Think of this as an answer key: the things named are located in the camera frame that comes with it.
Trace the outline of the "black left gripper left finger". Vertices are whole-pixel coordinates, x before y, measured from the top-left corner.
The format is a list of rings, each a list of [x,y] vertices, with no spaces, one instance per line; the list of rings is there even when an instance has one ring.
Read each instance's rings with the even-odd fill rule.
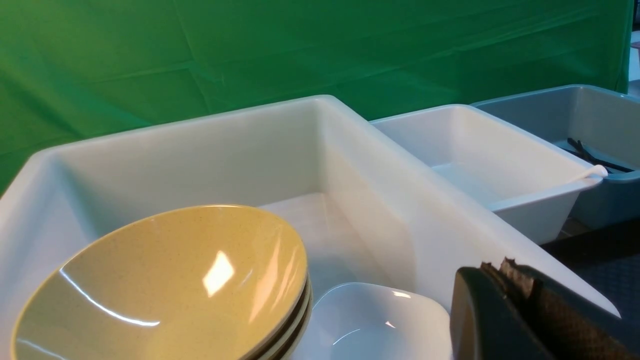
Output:
[[[455,360],[553,360],[493,276],[455,272],[449,333]]]

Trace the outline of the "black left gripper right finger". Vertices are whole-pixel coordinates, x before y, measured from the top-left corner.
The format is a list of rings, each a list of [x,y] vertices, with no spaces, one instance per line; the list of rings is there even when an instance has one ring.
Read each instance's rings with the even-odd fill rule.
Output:
[[[639,330],[545,273],[505,258],[481,270],[537,344],[558,360],[637,360]]]

